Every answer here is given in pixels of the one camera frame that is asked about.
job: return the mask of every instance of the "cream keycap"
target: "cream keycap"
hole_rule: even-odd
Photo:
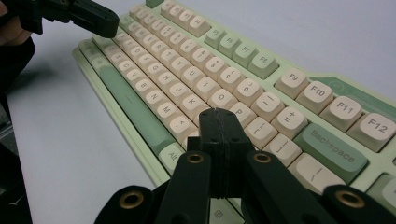
[[[346,132],[361,116],[361,105],[346,96],[339,96],[320,113],[320,116],[337,129]]]
[[[296,68],[291,68],[276,82],[275,87],[295,99],[308,85],[306,74]]]
[[[181,115],[183,112],[172,102],[165,102],[157,108],[157,117],[166,126],[169,126],[173,119]]]
[[[380,114],[372,113],[361,117],[346,134],[373,152],[379,152],[395,132],[395,122]]]
[[[319,81],[313,81],[297,96],[296,101],[313,113],[319,114],[333,98],[330,87]]]
[[[180,104],[181,111],[191,120],[207,108],[209,108],[209,106],[196,94],[187,96]]]
[[[204,101],[207,102],[216,91],[221,89],[221,86],[211,77],[203,77],[198,81],[193,89]]]
[[[245,78],[233,91],[233,95],[242,103],[251,106],[264,90],[255,80]]]
[[[276,155],[285,166],[289,166],[302,153],[301,149],[282,133],[262,150]]]
[[[222,88],[233,92],[244,79],[245,76],[237,68],[228,67],[221,73],[218,83]]]
[[[273,93],[263,92],[253,103],[251,109],[260,117],[271,122],[285,108],[283,102]]]
[[[220,89],[213,93],[207,103],[213,108],[218,107],[223,109],[230,109],[237,102],[238,100],[235,98],[235,96],[233,96],[224,89]]]
[[[233,107],[230,108],[230,111],[235,113],[239,123],[241,123],[242,128],[245,128],[251,121],[257,118],[257,115],[249,107],[241,102],[233,105]]]
[[[271,122],[271,124],[289,139],[293,139],[306,125],[308,120],[293,107],[284,108]]]
[[[202,16],[194,17],[189,24],[189,32],[196,37],[200,37],[210,30],[210,24]]]
[[[169,124],[170,133],[180,144],[190,133],[197,130],[198,128],[184,115],[176,117]]]
[[[245,133],[256,148],[263,149],[277,135],[277,130],[265,119],[257,117],[245,128]]]
[[[328,186],[345,185],[345,182],[340,177],[306,153],[302,153],[291,164],[289,170],[304,187],[319,195]]]

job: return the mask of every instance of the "black plastic part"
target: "black plastic part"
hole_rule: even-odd
[[[390,211],[367,194],[349,186],[327,187],[320,202],[339,223],[396,223],[396,217]]]
[[[146,6],[148,6],[149,8],[155,8],[162,2],[163,0],[146,0]]]
[[[211,108],[200,116],[200,137],[189,138],[188,150],[208,153],[212,161],[211,197],[240,198],[244,188],[244,160],[253,145],[236,115]]]
[[[253,192],[243,200],[257,198],[271,223],[337,223],[273,154],[249,152],[245,176]]]
[[[147,220],[150,218],[152,205],[154,205],[154,194],[151,190],[138,186],[126,187],[111,197],[95,223],[150,223]]]
[[[210,165],[210,157],[201,151],[180,156],[163,196],[156,224],[208,223]]]
[[[74,1],[70,12],[70,19],[75,25],[97,35],[112,38],[117,33],[120,21],[117,14],[91,0]]]
[[[120,18],[110,9],[91,0],[3,0],[8,14],[0,25],[19,16],[21,27],[42,35],[42,19],[70,22],[102,37],[116,35]]]

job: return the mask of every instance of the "white desk surface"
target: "white desk surface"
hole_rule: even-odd
[[[143,1],[97,1],[116,13]],[[180,0],[301,67],[343,74],[396,100],[396,1]],[[44,22],[8,100],[34,223],[93,223],[109,197],[152,183],[72,49],[86,32]]]

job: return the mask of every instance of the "keycap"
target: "keycap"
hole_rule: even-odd
[[[395,122],[372,113],[361,117],[346,133],[373,152],[379,152],[395,132]]]
[[[285,108],[283,102],[273,93],[263,92],[259,98],[253,103],[251,109],[260,117],[271,122],[280,111]]]
[[[293,139],[306,125],[308,125],[308,120],[300,111],[288,106],[271,121],[271,124],[280,133],[285,134],[289,139]]]
[[[175,5],[173,1],[164,1],[161,5],[161,15],[165,16],[165,18],[169,18],[169,11]]]
[[[205,43],[214,49],[218,49],[221,39],[226,34],[224,29],[213,26],[206,34]]]
[[[206,48],[198,48],[191,56],[190,62],[199,69],[204,70],[206,63],[212,59],[213,54]]]
[[[233,92],[236,87],[245,79],[245,76],[236,68],[226,68],[218,78],[218,83],[222,88]]]
[[[337,129],[346,132],[361,117],[361,105],[346,96],[339,96],[319,115]]]
[[[230,111],[235,113],[242,128],[245,128],[251,121],[257,118],[257,115],[246,105],[241,102],[236,103],[230,108]]]
[[[241,66],[248,68],[251,60],[253,60],[254,56],[256,56],[258,52],[259,51],[253,44],[242,42],[233,53],[233,60]]]
[[[181,76],[181,80],[188,86],[190,89],[193,89],[199,80],[206,77],[206,75],[199,70],[195,66],[189,67]]]
[[[291,99],[295,99],[308,84],[309,81],[304,72],[291,68],[276,82],[275,87]]]
[[[189,95],[192,95],[193,92],[187,87],[184,83],[178,82],[175,85],[171,86],[169,89],[169,98],[171,98],[172,102],[174,102],[177,106],[180,106],[181,102]]]
[[[199,45],[197,44],[197,42],[195,42],[194,40],[191,40],[191,39],[186,39],[186,41],[184,41],[184,43],[181,44],[180,50],[178,53],[181,56],[183,56],[185,59],[190,61],[192,54],[196,50],[198,50],[198,48],[199,48]]]
[[[179,144],[171,144],[164,148],[158,158],[164,165],[165,169],[169,174],[173,174],[175,171],[178,158],[185,152],[185,150]]]
[[[259,52],[249,64],[247,70],[261,79],[268,78],[279,67],[276,59],[264,52]]]
[[[303,152],[297,144],[282,133],[279,133],[262,150],[276,155],[285,166],[289,166]]]
[[[169,126],[173,119],[183,115],[183,113],[174,103],[169,101],[158,106],[156,115],[164,125]]]
[[[333,99],[332,89],[319,81],[311,82],[296,101],[315,114],[319,114]]]
[[[235,105],[237,102],[238,100],[232,94],[224,89],[220,89],[213,93],[207,103],[213,108],[218,107],[223,109],[230,109],[231,106]]]
[[[228,68],[228,64],[224,60],[219,57],[213,57],[206,63],[204,73],[216,81],[226,68]]]
[[[174,23],[177,24],[178,22],[178,17],[180,16],[180,14],[184,11],[184,7],[181,5],[174,5],[171,10],[169,11],[169,17],[168,19]]]
[[[233,91],[233,95],[245,105],[251,106],[263,92],[259,83],[251,78],[245,78]]]
[[[204,33],[210,30],[210,24],[207,22],[205,18],[202,16],[196,16],[192,18],[189,24],[189,32],[196,36],[200,37]]]
[[[178,17],[177,25],[188,31],[192,18],[194,18],[194,13],[191,10],[186,9]]]
[[[225,35],[219,43],[219,52],[225,56],[232,58],[233,52],[241,44],[241,40],[236,35],[227,34]]]
[[[254,146],[263,149],[277,135],[277,130],[265,119],[257,117],[245,128],[245,133]]]
[[[396,213],[396,178],[394,176],[382,174],[367,190],[367,194],[391,213]]]
[[[294,142],[349,184],[367,164],[354,147],[316,123],[310,123]]]
[[[304,187],[319,195],[328,186],[345,185],[340,177],[304,152],[291,164],[289,170]]]
[[[209,106],[196,94],[187,96],[180,104],[181,111],[191,120],[208,108]]]
[[[193,88],[194,92],[196,92],[206,102],[208,102],[210,97],[220,89],[221,86],[211,77],[203,77]]]
[[[180,144],[190,133],[196,130],[198,128],[184,115],[176,117],[169,124],[169,132]]]
[[[169,47],[178,52],[181,44],[183,44],[185,41],[186,36],[183,35],[183,33],[177,31],[169,38]]]
[[[161,150],[175,142],[175,138],[151,113],[141,98],[130,88],[120,73],[112,67],[98,69],[98,75],[117,98],[125,114],[158,155]]]

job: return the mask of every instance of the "keyboard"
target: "keyboard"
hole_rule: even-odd
[[[311,73],[176,1],[131,6],[114,38],[92,35],[73,55],[156,186],[199,135],[199,113],[219,107],[307,189],[349,185],[396,215],[396,103],[345,77]],[[212,199],[210,223],[244,223],[240,200]]]

